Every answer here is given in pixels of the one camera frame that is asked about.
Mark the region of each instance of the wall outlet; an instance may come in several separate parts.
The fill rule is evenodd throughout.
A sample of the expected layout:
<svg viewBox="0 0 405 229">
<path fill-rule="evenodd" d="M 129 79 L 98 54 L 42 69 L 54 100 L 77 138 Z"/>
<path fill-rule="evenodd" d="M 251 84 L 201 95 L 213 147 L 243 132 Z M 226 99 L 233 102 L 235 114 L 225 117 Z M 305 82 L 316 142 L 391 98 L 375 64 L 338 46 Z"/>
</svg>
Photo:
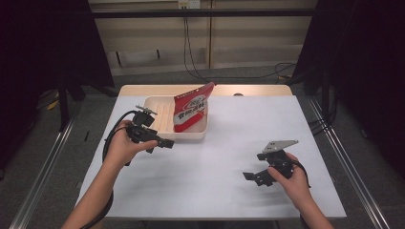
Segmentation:
<svg viewBox="0 0 405 229">
<path fill-rule="evenodd" d="M 178 0 L 178 3 L 179 3 L 179 9 L 180 10 L 185 10 L 185 9 L 190 8 L 188 0 Z"/>
<path fill-rule="evenodd" d="M 188 5 L 190 9 L 200 9 L 202 7 L 200 0 L 189 0 Z"/>
</svg>

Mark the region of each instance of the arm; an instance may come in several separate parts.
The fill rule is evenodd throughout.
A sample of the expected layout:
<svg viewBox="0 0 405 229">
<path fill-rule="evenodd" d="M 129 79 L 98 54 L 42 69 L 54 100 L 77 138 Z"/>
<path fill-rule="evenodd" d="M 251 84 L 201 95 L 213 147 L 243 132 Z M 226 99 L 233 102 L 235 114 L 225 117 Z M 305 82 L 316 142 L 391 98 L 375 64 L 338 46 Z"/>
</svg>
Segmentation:
<svg viewBox="0 0 405 229">
<path fill-rule="evenodd" d="M 298 160 L 297 157 L 288 153 L 288 157 L 294 160 Z M 328 219 L 319 209 L 315 200 L 310 195 L 307 178 L 304 171 L 298 166 L 294 165 L 294 172 L 290 179 L 285 178 L 276 169 L 268 167 L 268 172 L 279 182 L 288 197 L 292 200 L 295 208 L 300 211 L 301 216 L 311 229 L 328 229 L 333 228 Z"/>
<path fill-rule="evenodd" d="M 125 127 L 131 121 L 122 121 L 117 129 Z M 95 179 L 83 198 L 66 219 L 62 228 L 80 228 L 93 220 L 105 207 L 113 191 L 119 171 L 138 152 L 154 148 L 158 145 L 155 140 L 136 144 L 129 139 L 125 129 L 116 132 L 111 141 L 109 151 Z"/>
</svg>

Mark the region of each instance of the person's left arm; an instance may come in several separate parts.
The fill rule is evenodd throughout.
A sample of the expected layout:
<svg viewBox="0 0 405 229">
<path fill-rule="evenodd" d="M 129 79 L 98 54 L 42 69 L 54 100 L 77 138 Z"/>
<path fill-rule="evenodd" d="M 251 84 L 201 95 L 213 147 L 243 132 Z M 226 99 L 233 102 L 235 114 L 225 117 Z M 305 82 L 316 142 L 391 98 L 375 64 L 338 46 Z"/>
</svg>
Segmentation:
<svg viewBox="0 0 405 229">
<path fill-rule="evenodd" d="M 119 131 L 116 132 L 111 141 L 100 170 L 83 198 L 66 219 L 62 228 L 81 228 L 97 217 L 107 204 L 119 171 L 124 165 L 138 152 L 152 149 L 158 145 L 155 140 L 139 144 L 132 142 L 124 128 L 130 122 L 124 120 L 118 125 L 117 129 Z M 98 223 L 93 228 L 100 228 L 101 226 L 102 224 Z"/>
</svg>

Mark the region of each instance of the white table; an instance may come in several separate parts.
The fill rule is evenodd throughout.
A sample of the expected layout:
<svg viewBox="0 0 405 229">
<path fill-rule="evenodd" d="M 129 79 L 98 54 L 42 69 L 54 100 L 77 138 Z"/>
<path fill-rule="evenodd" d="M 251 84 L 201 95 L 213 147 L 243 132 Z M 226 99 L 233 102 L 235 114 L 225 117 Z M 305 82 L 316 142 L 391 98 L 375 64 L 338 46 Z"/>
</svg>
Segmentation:
<svg viewBox="0 0 405 229">
<path fill-rule="evenodd" d="M 295 139 L 299 143 L 286 151 L 296 155 L 306 167 L 315 201 L 326 217 L 345 217 L 296 97 L 215 95 L 221 94 L 220 89 L 216 88 L 208 100 L 209 120 L 205 138 L 177 141 L 173 149 L 156 148 L 153 154 L 138 154 L 118 177 L 115 201 L 107 217 L 136 220 L 298 218 L 299 212 L 280 184 L 259 187 L 243 176 L 243 172 L 258 173 L 268 166 L 256 155 L 270 140 Z M 142 105 L 147 97 L 126 94 L 122 89 L 79 198 L 101 165 L 103 139 L 120 116 L 134 110 L 135 105 Z"/>
</svg>

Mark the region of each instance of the person's right arm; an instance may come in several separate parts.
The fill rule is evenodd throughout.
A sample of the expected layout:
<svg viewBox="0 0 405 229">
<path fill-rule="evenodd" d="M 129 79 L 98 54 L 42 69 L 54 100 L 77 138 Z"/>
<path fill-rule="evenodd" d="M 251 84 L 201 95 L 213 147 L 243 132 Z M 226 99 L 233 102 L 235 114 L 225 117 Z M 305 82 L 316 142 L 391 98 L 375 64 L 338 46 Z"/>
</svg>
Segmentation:
<svg viewBox="0 0 405 229">
<path fill-rule="evenodd" d="M 287 153 L 288 157 L 297 160 L 292 154 Z M 315 200 L 310 195 L 307 177 L 304 171 L 298 166 L 294 165 L 294 171 L 290 179 L 285 178 L 276 169 L 268 167 L 268 172 L 279 182 L 288 197 L 292 200 L 295 208 L 301 213 L 304 221 L 311 229 L 329 229 L 333 228 L 328 219 L 324 216 L 319 209 Z"/>
</svg>

